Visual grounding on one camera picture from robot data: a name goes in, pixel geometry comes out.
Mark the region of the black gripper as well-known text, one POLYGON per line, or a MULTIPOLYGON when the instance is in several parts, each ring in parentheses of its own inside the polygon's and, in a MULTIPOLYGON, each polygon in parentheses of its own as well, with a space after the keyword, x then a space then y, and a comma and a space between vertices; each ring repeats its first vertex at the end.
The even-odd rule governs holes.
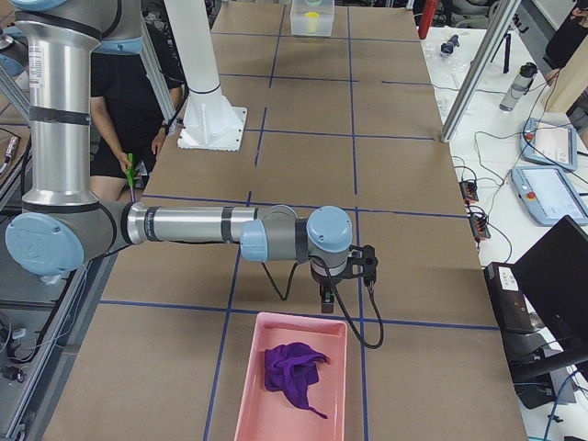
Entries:
POLYGON ((327 271, 318 264, 311 263, 311 276, 320 286, 321 312, 334 312, 334 292, 330 287, 336 286, 343 279, 339 275, 327 273, 327 271))

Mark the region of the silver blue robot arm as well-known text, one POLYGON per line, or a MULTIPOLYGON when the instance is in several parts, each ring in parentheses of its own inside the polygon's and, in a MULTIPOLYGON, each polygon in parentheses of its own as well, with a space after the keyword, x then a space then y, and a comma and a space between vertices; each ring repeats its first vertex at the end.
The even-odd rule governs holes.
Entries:
POLYGON ((308 218, 284 205, 148 207, 102 202, 90 189, 90 62, 104 46, 130 54, 143 45, 137 1, 18 1, 28 42, 32 186, 6 229, 6 248, 27 271, 53 277, 144 242, 236 243, 254 262, 309 263, 322 310, 341 301, 337 283, 353 275, 352 224, 326 206, 308 218))

